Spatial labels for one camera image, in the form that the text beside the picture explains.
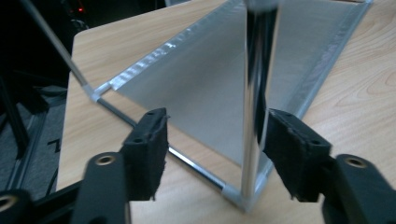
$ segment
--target wood grain surface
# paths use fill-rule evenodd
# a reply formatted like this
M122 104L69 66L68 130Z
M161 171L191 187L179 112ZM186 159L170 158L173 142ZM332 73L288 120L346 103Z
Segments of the wood grain surface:
M192 0L78 34L73 60L97 87L223 0ZM304 121L328 139L332 155L376 165L396 189L396 1L374 1L320 89ZM115 92L104 96L134 119L145 110ZM132 129L91 102L70 78L57 188L82 178L87 160L118 151ZM169 127L170 141L236 186L240 168ZM243 213L172 157L156 202L132 202L134 223L323 223L319 203L292 201L276 172L251 212Z

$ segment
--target wooden table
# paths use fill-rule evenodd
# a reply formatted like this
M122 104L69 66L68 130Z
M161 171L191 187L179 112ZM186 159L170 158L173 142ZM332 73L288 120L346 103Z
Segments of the wooden table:
M97 87L224 0L193 0L78 34L73 58ZM138 119L144 110L110 92L104 97ZM374 1L310 106L304 121L328 139L332 155L374 163L396 188L396 1ZM118 151L131 128L89 100L71 77L57 187L83 175L86 161ZM238 184L238 167L170 128L174 144ZM156 202L133 202L134 223L322 223L321 203L291 201L276 172L253 210L244 214L183 164L167 157Z

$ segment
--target gray sheet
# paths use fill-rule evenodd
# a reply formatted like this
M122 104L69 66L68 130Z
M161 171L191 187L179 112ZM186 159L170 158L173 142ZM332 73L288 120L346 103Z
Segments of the gray sheet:
M369 3L286 1L269 106L302 117ZM246 12L231 0L108 83L241 164Z

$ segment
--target silver pole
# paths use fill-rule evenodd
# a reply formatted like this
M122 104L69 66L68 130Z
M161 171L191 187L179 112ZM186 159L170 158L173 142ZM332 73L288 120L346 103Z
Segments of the silver pole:
M244 159L241 195L245 200L255 196L261 141L265 136L265 91L271 73L270 65L276 32L277 4L274 1L245 1L247 30L244 86Z

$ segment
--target gray carpet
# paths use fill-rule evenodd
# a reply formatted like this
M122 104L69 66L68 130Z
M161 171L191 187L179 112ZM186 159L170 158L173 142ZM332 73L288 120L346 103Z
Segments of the gray carpet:
M65 89L47 87L43 98L49 103L50 108L45 117L44 127L39 136L38 144L34 148L32 159L29 163L22 188L27 189L32 199L44 197L47 191L55 191L55 183L50 185L51 179L57 175L59 151L62 145L65 111ZM33 129L30 124L33 117L21 104L17 104L21 118L28 130ZM1 123L6 121L6 115L0 117ZM5 123L0 132L0 190L6 188L9 176L15 164L17 145L9 123Z

